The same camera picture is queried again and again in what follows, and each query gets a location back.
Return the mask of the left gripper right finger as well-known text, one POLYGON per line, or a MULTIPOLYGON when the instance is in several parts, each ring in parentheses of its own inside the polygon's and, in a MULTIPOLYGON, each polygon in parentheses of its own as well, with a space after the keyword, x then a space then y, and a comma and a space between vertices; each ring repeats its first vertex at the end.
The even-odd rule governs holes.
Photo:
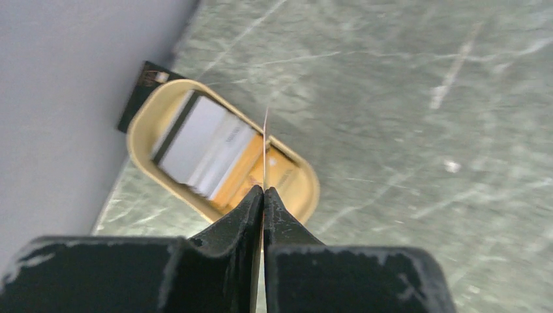
POLYGON ((439 263, 408 246, 331 246, 285 208, 263 197, 269 312, 454 312, 439 263))

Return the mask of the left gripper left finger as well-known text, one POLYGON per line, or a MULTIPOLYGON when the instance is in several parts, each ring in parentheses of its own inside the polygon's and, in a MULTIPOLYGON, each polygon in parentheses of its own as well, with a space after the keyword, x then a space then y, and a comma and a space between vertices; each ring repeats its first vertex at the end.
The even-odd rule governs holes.
POLYGON ((251 312, 263 190, 184 237, 44 236, 1 277, 2 312, 251 312))

